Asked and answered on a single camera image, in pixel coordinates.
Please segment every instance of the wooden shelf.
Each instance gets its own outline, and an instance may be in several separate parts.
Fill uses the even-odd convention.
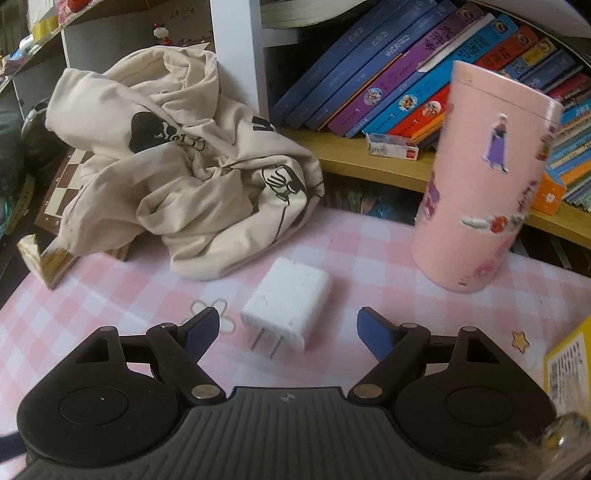
[[[329,133],[290,129],[282,129],[281,133],[311,150],[326,172],[416,192],[425,190],[435,159],[433,153],[419,155],[418,161],[372,156],[364,138],[350,140]],[[525,223],[591,249],[591,215],[564,202],[554,216],[532,210]]]

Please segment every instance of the star sticker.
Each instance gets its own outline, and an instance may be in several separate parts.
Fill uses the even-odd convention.
[[[517,348],[521,353],[525,353],[525,349],[530,346],[530,343],[525,338],[525,334],[523,332],[512,332],[513,333],[513,341],[511,342],[511,346],[513,348]]]

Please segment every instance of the blue book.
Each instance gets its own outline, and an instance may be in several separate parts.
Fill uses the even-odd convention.
[[[575,60],[568,53],[559,50],[523,75],[519,81],[528,87],[541,90],[556,77],[575,65]]]
[[[591,148],[584,151],[583,153],[581,153],[578,157],[573,158],[572,160],[568,161],[564,165],[561,165],[558,168],[554,168],[553,170],[554,170],[554,172],[556,172],[556,174],[558,176],[560,176],[560,175],[567,173],[569,170],[572,170],[573,168],[578,167],[579,165],[582,165],[590,158],[591,158]]]
[[[408,0],[382,0],[340,37],[271,109],[271,122],[280,125],[316,85],[376,28]]]
[[[437,67],[415,83],[405,94],[394,100],[378,115],[364,133],[386,134],[405,119],[416,107],[426,102],[431,95],[450,82],[454,60],[474,63],[485,53],[517,31],[517,26],[507,15],[502,14],[465,41]]]
[[[591,110],[591,98],[585,100],[580,105],[574,106],[565,111],[562,114],[562,118],[560,119],[560,125],[565,125],[569,122],[572,122],[576,118],[580,117],[581,115],[586,114]]]
[[[289,114],[287,124],[297,129],[314,115],[322,104],[333,96],[347,80],[375,57],[395,37],[437,5],[437,0],[411,0],[401,6],[372,35],[363,40],[350,55],[324,78],[298,107]]]
[[[550,161],[548,162],[549,165],[552,165],[552,163],[560,160],[565,155],[574,152],[577,148],[582,147],[588,141],[591,141],[591,129],[585,130],[585,132],[579,134],[572,140],[569,140],[564,145],[562,145],[559,150],[552,152],[552,155],[550,155]]]
[[[431,31],[456,10],[456,6],[450,0],[443,0],[437,8],[429,10],[429,12],[419,18],[414,25],[408,27],[398,38],[390,42],[386,48],[345,83],[338,92],[312,115],[306,122],[306,126],[312,131],[318,130],[324,122],[337,112],[347,100],[363,88],[376,74],[381,72],[423,35]]]

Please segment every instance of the white power adapter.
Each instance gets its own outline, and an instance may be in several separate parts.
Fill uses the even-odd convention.
[[[286,258],[275,260],[240,313],[244,325],[258,329],[251,349],[269,332],[275,336],[270,357],[282,340],[304,351],[331,285],[330,275],[323,270]]]

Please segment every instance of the pink checkered tablecloth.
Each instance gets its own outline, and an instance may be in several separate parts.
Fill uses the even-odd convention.
[[[82,258],[54,291],[29,275],[0,310],[0,434],[16,429],[25,393],[97,327],[115,325],[131,335],[161,322],[181,323],[196,299],[225,299],[226,316],[236,323],[200,362],[228,393],[235,385],[340,385],[346,392],[376,363],[356,334],[363,306],[437,335],[475,325],[541,382],[544,352],[591,312],[591,279],[509,254],[487,288],[451,293],[414,265],[412,231],[319,208],[300,233],[221,280],[197,283],[170,273],[165,248],[150,236],[134,242],[127,262],[102,254]],[[239,312],[277,257],[323,268],[334,285],[308,350],[282,345],[269,360],[264,345],[249,350],[251,333]],[[512,348],[513,331],[525,332],[531,345],[525,354]],[[0,479],[22,466],[22,458],[0,466]]]

